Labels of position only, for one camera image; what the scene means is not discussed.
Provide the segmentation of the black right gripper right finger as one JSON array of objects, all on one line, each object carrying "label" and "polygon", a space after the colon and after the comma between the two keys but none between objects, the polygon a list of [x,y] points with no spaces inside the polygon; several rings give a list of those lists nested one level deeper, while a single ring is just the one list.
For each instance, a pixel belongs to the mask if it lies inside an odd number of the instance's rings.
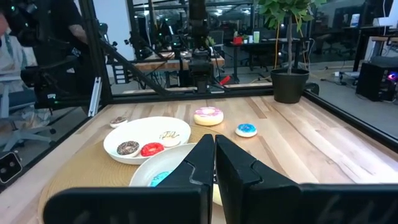
[{"label": "black right gripper right finger", "polygon": [[215,144],[227,223],[397,224],[396,184],[298,184],[223,135]]}]

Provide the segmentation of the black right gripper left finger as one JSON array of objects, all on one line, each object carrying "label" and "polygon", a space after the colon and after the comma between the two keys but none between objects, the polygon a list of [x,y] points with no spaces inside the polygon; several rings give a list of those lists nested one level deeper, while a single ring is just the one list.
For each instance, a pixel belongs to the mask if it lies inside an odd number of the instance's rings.
[{"label": "black right gripper left finger", "polygon": [[210,223],[215,142],[204,135],[155,187],[80,187],[45,204],[45,224]]}]

